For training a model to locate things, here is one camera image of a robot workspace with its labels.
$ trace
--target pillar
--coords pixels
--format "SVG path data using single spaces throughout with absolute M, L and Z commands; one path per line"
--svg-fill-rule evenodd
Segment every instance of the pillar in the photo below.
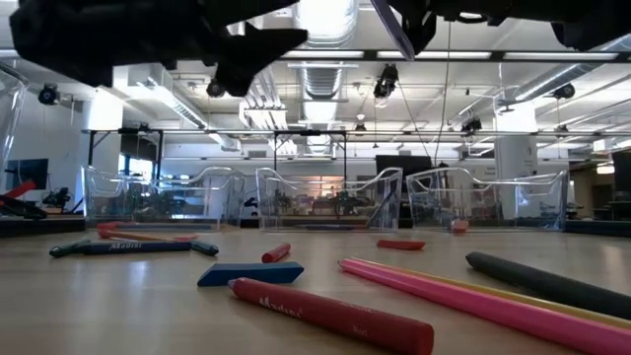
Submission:
M 118 129 L 122 127 L 123 102 L 105 90 L 98 90 L 92 100 L 83 102 L 81 114 L 83 115 L 83 129 Z M 98 134 L 95 137 L 95 143 L 103 137 L 103 134 Z M 90 134 L 82 134 L 79 144 L 79 166 L 75 196 L 83 197 L 82 168 L 88 165 Z M 118 173 L 119 155 L 120 135 L 112 133 L 94 149 L 92 166 L 103 172 L 116 174 Z
M 511 106 L 510 111 L 499 107 L 495 111 L 498 131 L 535 132 L 537 130 L 533 103 Z M 537 174 L 537 146 L 534 136 L 505 136 L 495 140 L 497 179 L 527 178 Z M 501 203 L 504 220 L 540 216 L 539 201 L 528 198 L 535 192 L 532 186 L 500 185 L 496 200 Z

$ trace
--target yellow pencil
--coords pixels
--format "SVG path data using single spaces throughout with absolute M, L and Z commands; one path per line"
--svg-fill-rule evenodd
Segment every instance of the yellow pencil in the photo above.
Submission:
M 612 326 L 616 326 L 620 328 L 631 329 L 631 321 L 626 320 L 626 319 L 620 319 L 617 317 L 602 315 L 600 313 L 586 311 L 586 310 L 578 309 L 575 307 L 561 305 L 558 303 L 549 302 L 545 300 L 540 300 L 534 297 L 524 296 L 524 295 L 516 294 L 513 292 L 502 291 L 502 290 L 494 289 L 491 287 L 474 285 L 474 284 L 466 283 L 463 281 L 457 281 L 457 280 L 453 280 L 446 277 L 439 277 L 439 276 L 426 274 L 424 272 L 413 271 L 413 270 L 408 270 L 408 269 L 404 269 L 400 267 L 385 265 L 385 264 L 368 261 L 368 260 L 364 260 L 357 257 L 353 257 L 353 259 L 358 260 L 360 262 L 367 263 L 367 264 L 372 264 L 374 266 L 387 268 L 390 270 L 395 270 L 395 271 L 406 273 L 409 275 L 419 276 L 419 277 L 423 277 L 423 278 L 430 279 L 433 281 L 438 281 L 438 282 L 443 282 L 450 285 L 458 286 L 467 290 L 476 291 L 476 292 L 480 292 L 480 293 L 484 293 L 484 294 L 492 295 L 496 297 L 501 297 L 506 300 L 516 301 L 523 304 L 543 308 L 549 311 L 562 313 L 562 314 L 580 318 L 583 320 L 592 320 L 592 321 L 597 321 L 600 323 L 604 323 L 604 324 L 608 324 L 608 325 L 612 325 Z

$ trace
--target clear plastic enclosure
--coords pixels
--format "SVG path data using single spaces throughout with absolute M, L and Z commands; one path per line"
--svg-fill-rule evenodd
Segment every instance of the clear plastic enclosure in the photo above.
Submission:
M 261 231 L 398 229 L 403 171 L 386 169 L 367 181 L 343 177 L 281 177 L 256 170 Z
M 0 62 L 0 139 L 2 139 L 0 155 L 0 169 L 7 168 L 7 159 L 11 152 L 11 145 L 20 117 L 20 110 L 24 102 L 24 95 L 29 82 L 11 67 Z M 0 174 L 0 186 L 4 188 L 4 177 Z
M 198 222 L 216 230 L 239 227 L 245 176 L 209 167 L 186 180 L 147 180 L 84 168 L 86 218 L 99 222 Z
M 448 230 L 452 221 L 470 231 L 564 228 L 567 171 L 504 180 L 480 180 L 463 168 L 441 168 L 406 178 L 414 228 Z

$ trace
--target wooden table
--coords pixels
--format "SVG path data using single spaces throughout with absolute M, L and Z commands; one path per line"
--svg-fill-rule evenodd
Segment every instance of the wooden table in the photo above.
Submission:
M 96 233 L 88 233 L 93 239 Z M 360 256 L 435 275 L 511 290 L 472 271 L 464 256 L 486 251 L 631 294 L 631 241 L 554 233 L 401 232 L 425 251 L 375 247 L 383 236 L 241 230 L 205 235 L 217 258 L 195 252 L 51 259 L 48 250 L 84 234 L 0 240 L 0 349 L 20 355 L 382 354 L 382 350 L 231 297 L 197 288 L 215 261 L 256 262 L 281 242 L 306 271 L 294 287 L 428 322 L 434 354 L 573 354 L 490 321 L 340 273 L 336 261 Z

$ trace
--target window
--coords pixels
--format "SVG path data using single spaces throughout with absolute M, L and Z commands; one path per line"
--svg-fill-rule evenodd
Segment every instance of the window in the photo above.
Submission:
M 153 162 L 133 158 L 129 160 L 129 174 L 132 176 L 140 175 L 143 178 L 151 178 L 153 169 Z
M 127 158 L 124 155 L 120 154 L 118 156 L 118 173 L 119 174 L 125 175 L 125 171 L 127 170 L 127 167 L 126 167 L 126 164 L 125 164 L 126 160 L 127 160 Z

